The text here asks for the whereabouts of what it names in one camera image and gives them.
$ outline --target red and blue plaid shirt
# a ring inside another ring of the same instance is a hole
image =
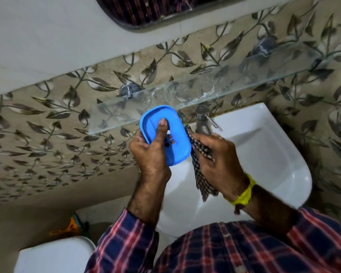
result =
[[[153,267],[159,234],[124,210],[100,238],[86,272],[341,273],[339,223],[309,208],[298,214],[284,242],[253,221],[199,227],[169,245]]]

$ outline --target faucet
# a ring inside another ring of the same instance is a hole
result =
[[[196,133],[211,134],[211,129],[208,126],[208,121],[212,123],[215,128],[218,128],[218,124],[214,122],[208,115],[210,112],[206,105],[199,104],[196,107]]]

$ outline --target shirt sleeve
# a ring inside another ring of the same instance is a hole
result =
[[[159,233],[126,209],[102,235],[85,273],[146,272],[153,267]]]
[[[329,216],[306,207],[287,234],[291,245],[309,260],[331,272],[341,272],[341,225]]]

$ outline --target patterned wallpaper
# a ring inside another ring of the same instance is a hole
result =
[[[127,146],[137,124],[88,135],[92,104],[129,82],[151,88],[221,60],[237,65],[267,35],[304,42],[323,62],[207,105],[216,115],[264,101],[309,164],[310,205],[341,218],[341,0],[278,5],[0,95],[0,203],[134,165]],[[195,120],[193,107],[179,115]]]

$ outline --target yellow wristband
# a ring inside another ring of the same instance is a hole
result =
[[[255,180],[251,177],[250,174],[245,173],[247,175],[247,177],[250,180],[249,186],[248,188],[239,196],[237,197],[235,202],[232,202],[231,200],[226,199],[229,203],[231,203],[233,206],[235,206],[236,204],[242,204],[244,206],[246,206],[247,204],[249,204],[250,200],[251,200],[251,189],[254,187],[254,185],[256,184]]]

